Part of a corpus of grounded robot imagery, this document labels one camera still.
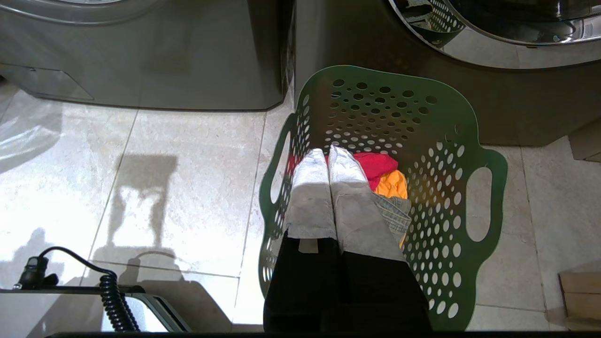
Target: laundry basket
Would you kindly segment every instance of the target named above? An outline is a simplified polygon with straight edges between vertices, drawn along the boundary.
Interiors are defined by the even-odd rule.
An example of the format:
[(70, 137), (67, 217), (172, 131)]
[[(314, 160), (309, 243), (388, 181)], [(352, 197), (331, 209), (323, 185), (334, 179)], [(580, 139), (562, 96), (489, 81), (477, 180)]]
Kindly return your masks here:
[[(287, 166), (272, 202), (270, 190), (288, 135)], [(474, 311), (478, 269), (501, 234), (507, 162), (480, 146), (474, 111), (459, 92), (414, 76), (333, 66), (307, 81), (260, 187), (263, 294), (278, 256), (294, 168), (309, 149), (327, 154), (331, 144), (351, 152), (387, 153), (398, 161), (412, 203), (403, 248), (407, 262), (429, 301), (433, 328), (464, 330)], [(480, 167), (492, 172), (490, 227), (475, 242), (465, 226), (466, 184)]]

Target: black cable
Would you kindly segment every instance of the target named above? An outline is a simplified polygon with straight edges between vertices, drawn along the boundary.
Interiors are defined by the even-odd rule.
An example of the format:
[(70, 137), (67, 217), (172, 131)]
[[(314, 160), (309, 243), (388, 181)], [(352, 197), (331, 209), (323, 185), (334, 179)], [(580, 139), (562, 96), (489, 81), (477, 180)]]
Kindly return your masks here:
[(73, 251), (63, 247), (50, 247), (42, 251), (39, 257), (44, 258), (45, 254), (53, 250), (67, 253), (88, 268), (104, 273), (105, 275), (100, 278), (100, 297), (102, 298), (102, 305), (105, 308), (107, 317), (111, 321), (113, 329), (115, 332), (140, 331), (138, 323), (127, 305), (125, 296), (119, 292), (116, 273), (111, 270), (100, 268), (83, 259)]
[(90, 269), (92, 269), (94, 271), (102, 272), (103, 274), (109, 274), (109, 275), (113, 274), (113, 275), (117, 276), (116, 273), (112, 272), (111, 270), (103, 269), (103, 268), (101, 268), (99, 266), (96, 266), (96, 265), (88, 262), (87, 260), (85, 260), (80, 255), (74, 253), (73, 251), (71, 251), (71, 250), (69, 250), (67, 248), (63, 248), (63, 247), (49, 247), (48, 249), (46, 249), (46, 250), (44, 250), (44, 251), (41, 252), (40, 258), (44, 257), (47, 253), (49, 253), (50, 251), (53, 251), (53, 250), (62, 251), (64, 253), (68, 254), (69, 256), (71, 256), (71, 257), (75, 258), (76, 260), (78, 260), (79, 263), (87, 266), (88, 268), (90, 268)]

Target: gray appliance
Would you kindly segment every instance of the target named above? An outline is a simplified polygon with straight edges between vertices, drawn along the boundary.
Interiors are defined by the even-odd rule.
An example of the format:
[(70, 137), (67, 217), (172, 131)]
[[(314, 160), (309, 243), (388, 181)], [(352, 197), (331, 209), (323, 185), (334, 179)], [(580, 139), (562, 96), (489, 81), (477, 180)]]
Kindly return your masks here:
[(101, 105), (266, 109), (282, 101), (278, 0), (2, 0), (0, 75)]
[[(599, 0), (298, 1), (296, 95), (335, 64), (422, 76), (467, 98), (482, 143), (543, 146), (601, 116), (600, 14)], [(528, 48), (528, 69), (471, 58), (507, 46)], [(542, 62), (582, 48), (586, 62)]]

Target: plug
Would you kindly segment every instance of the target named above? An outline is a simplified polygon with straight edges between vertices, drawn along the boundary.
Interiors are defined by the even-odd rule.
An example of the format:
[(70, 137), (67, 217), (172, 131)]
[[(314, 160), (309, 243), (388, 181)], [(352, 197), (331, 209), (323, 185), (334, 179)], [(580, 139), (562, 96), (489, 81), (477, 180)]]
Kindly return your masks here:
[(13, 290), (37, 290), (44, 284), (44, 275), (48, 267), (48, 258), (30, 257), (25, 269), (19, 278), (19, 282), (13, 286)]

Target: orange cloth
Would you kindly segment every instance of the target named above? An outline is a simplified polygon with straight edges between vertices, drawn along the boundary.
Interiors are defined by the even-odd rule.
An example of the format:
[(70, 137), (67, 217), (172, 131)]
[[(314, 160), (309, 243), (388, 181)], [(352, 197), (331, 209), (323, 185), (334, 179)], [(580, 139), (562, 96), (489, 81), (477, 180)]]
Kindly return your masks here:
[(400, 197), (407, 199), (407, 180), (400, 171), (395, 170), (380, 177), (380, 183), (378, 183), (374, 192), (388, 198)]

